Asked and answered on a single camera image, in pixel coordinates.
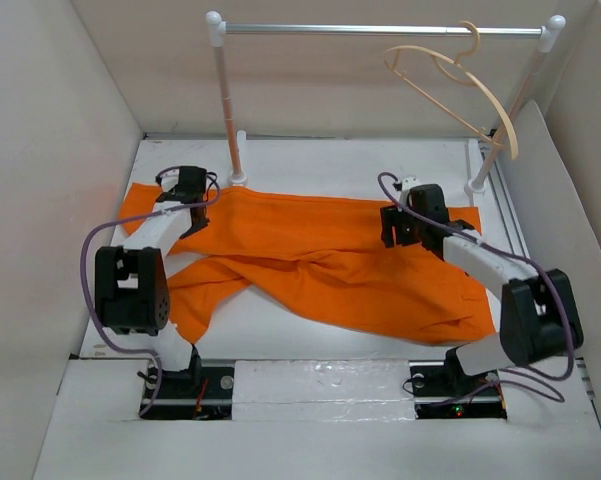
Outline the beige plastic hanger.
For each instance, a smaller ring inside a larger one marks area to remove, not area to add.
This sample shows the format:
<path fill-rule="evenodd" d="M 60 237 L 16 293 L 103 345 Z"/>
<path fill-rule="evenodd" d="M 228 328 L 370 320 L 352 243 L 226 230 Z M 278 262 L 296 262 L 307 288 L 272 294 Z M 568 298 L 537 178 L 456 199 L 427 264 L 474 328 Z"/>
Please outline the beige plastic hanger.
<path fill-rule="evenodd" d="M 519 142 L 509 113 L 505 110 L 497 96 L 461 63 L 463 58 L 473 56 L 478 52 L 482 44 L 481 34 L 479 33 L 477 26 L 470 21 L 461 21 L 459 26 L 464 27 L 470 33 L 472 44 L 469 49 L 457 52 L 453 58 L 427 47 L 405 44 L 394 46 L 385 50 L 381 54 L 382 62 L 386 69 L 394 76 L 402 80 L 407 86 L 415 90 L 438 109 L 456 120 L 471 133 L 476 134 L 479 139 L 486 141 L 491 147 L 496 149 L 507 150 L 510 153 L 511 158 L 516 160 L 519 157 L 520 152 Z M 466 119 L 462 118 L 459 114 L 441 103 L 422 87 L 417 85 L 408 75 L 407 71 L 400 68 L 400 62 L 405 53 L 418 53 L 427 56 L 436 69 L 448 80 L 462 86 L 463 88 L 470 88 L 478 91 L 496 112 L 497 117 L 500 120 L 500 127 L 504 129 L 503 136 L 505 139 L 502 140 L 496 135 L 493 137 L 488 137 L 484 128 L 477 128 L 473 124 L 469 123 Z"/>

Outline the aluminium rail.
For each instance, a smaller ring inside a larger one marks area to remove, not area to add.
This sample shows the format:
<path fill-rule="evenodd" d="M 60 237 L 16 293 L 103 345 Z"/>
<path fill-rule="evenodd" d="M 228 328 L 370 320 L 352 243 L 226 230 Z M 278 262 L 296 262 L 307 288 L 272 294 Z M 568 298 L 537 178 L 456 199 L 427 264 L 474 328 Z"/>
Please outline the aluminium rail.
<path fill-rule="evenodd" d="M 490 169 L 489 179 L 504 223 L 509 250 L 513 254 L 527 257 L 529 254 L 527 244 L 498 159 L 494 161 Z"/>

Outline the white clothes rack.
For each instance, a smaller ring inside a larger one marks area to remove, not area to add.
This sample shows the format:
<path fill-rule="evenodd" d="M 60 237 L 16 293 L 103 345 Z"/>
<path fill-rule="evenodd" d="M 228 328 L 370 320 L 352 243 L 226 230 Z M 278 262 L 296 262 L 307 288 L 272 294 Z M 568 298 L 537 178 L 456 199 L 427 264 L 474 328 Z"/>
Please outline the white clothes rack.
<path fill-rule="evenodd" d="M 565 29 L 567 21 L 562 15 L 551 16 L 544 25 L 538 28 L 505 28 L 505 27 L 477 27 L 469 21 L 462 21 L 457 27 L 443 26 L 375 26 L 375 25 L 321 25 L 321 24 L 239 24 L 226 22 L 217 11 L 209 11 L 205 15 L 205 22 L 209 32 L 209 40 L 214 53 L 214 60 L 218 76 L 222 109 L 224 115 L 225 129 L 228 136 L 229 155 L 232 165 L 229 183 L 244 186 L 247 183 L 247 175 L 241 164 L 240 146 L 246 141 L 246 133 L 235 128 L 233 120 L 233 107 L 229 80 L 226 71 L 226 60 L 224 52 L 224 40 L 228 35 L 350 35 L 350 36 L 398 36 L 398 37 L 470 37 L 473 39 L 472 46 L 456 54 L 452 59 L 447 56 L 427 49 L 419 48 L 419 51 L 432 58 L 438 70 L 452 81 L 479 89 L 495 108 L 500 124 L 492 137 L 484 133 L 459 117 L 452 110 L 444 106 L 429 93 L 422 90 L 413 83 L 404 73 L 397 69 L 400 53 L 404 50 L 418 50 L 415 45 L 399 46 L 393 48 L 394 59 L 387 64 L 387 68 L 393 74 L 400 77 L 406 84 L 414 88 L 427 100 L 460 122 L 471 132 L 476 134 L 484 142 L 491 145 L 488 158 L 484 161 L 478 173 L 469 179 L 465 185 L 465 193 L 469 196 L 482 194 L 486 190 L 485 182 L 489 176 L 491 167 L 496 157 L 504 149 L 508 149 L 512 159 L 519 155 L 517 136 L 514 133 L 513 121 L 517 118 L 522 108 L 522 103 L 530 90 L 534 78 L 540 72 L 546 57 L 552 51 L 561 32 Z M 518 89 L 515 101 L 511 108 L 506 110 L 495 95 L 478 78 L 467 70 L 461 59 L 475 54 L 481 39 L 486 37 L 496 38 L 532 38 L 537 41 L 536 52 L 532 56 L 526 77 Z"/>

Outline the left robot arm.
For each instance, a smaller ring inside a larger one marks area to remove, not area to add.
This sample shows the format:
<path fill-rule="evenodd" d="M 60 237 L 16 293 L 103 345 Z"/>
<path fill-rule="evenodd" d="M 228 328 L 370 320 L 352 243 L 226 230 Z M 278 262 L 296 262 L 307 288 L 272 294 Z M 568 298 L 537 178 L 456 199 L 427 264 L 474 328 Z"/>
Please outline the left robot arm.
<path fill-rule="evenodd" d="M 209 225 L 207 207 L 214 203 L 209 190 L 217 175 L 195 166 L 160 172 L 160 187 L 152 209 L 97 227 L 81 252 L 81 280 L 86 280 L 86 254 L 96 233 L 139 222 L 121 244 L 97 250 L 94 292 L 86 292 L 92 322 L 103 342 L 118 354 L 143 355 L 181 396 L 192 396 L 202 387 L 200 358 L 195 346 L 184 340 L 170 317 L 170 295 L 165 260 L 172 247 Z"/>

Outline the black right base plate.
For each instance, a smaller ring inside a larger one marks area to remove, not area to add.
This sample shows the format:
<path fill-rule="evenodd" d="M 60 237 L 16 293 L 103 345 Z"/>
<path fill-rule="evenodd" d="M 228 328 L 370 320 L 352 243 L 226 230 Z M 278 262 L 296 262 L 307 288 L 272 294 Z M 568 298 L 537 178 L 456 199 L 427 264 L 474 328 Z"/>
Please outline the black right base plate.
<path fill-rule="evenodd" d="M 495 371 L 453 379 L 442 361 L 415 361 L 402 389 L 417 420 L 507 419 L 498 380 Z"/>

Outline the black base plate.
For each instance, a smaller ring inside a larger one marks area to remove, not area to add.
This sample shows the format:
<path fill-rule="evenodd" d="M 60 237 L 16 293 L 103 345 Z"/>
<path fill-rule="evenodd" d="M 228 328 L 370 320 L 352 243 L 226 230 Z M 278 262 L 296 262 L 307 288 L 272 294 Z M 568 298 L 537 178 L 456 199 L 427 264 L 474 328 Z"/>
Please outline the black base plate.
<path fill-rule="evenodd" d="M 415 361 L 402 389 L 417 420 L 507 419 L 498 380 L 495 371 L 453 379 L 442 361 Z"/>
<path fill-rule="evenodd" d="M 209 364 L 195 380 L 165 374 L 157 399 L 143 420 L 223 421 L 232 418 L 235 366 Z"/>

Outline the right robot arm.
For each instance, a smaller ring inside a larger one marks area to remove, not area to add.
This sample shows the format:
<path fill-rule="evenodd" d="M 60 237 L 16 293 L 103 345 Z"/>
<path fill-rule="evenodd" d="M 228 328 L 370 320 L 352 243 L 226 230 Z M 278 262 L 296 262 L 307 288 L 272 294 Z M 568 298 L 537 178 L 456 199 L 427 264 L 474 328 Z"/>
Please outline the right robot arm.
<path fill-rule="evenodd" d="M 447 351 L 445 387 L 463 394 L 479 378 L 505 370 L 540 380 L 547 375 L 535 363 L 561 354 L 567 357 L 566 370 L 573 371 L 584 333 L 568 275 L 494 247 L 474 225 L 452 219 L 439 185 L 414 177 L 385 183 L 387 176 L 378 177 L 391 202 L 380 211 L 383 244 L 423 247 L 478 281 L 500 303 L 497 333 Z"/>

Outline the orange trousers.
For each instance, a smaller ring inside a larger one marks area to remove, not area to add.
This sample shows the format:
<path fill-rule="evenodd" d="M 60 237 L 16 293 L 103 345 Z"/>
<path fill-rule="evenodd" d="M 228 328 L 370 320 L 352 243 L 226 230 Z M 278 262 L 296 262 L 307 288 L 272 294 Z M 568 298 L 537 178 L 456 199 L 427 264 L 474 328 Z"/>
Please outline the orange trousers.
<path fill-rule="evenodd" d="M 304 318 L 417 343 L 495 330 L 476 280 L 420 245 L 382 243 L 378 201 L 243 187 L 212 200 L 207 227 L 173 248 L 196 255 L 168 282 L 172 321 L 191 342 L 223 301 L 250 286 Z"/>

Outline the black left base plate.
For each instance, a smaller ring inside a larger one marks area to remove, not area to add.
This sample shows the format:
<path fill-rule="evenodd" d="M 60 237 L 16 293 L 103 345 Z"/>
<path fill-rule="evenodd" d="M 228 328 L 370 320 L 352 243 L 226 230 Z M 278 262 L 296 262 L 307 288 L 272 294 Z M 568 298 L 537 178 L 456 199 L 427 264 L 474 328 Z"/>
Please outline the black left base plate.
<path fill-rule="evenodd" d="M 209 364 L 195 380 L 165 374 L 157 399 L 143 420 L 223 421 L 232 418 L 235 366 Z"/>

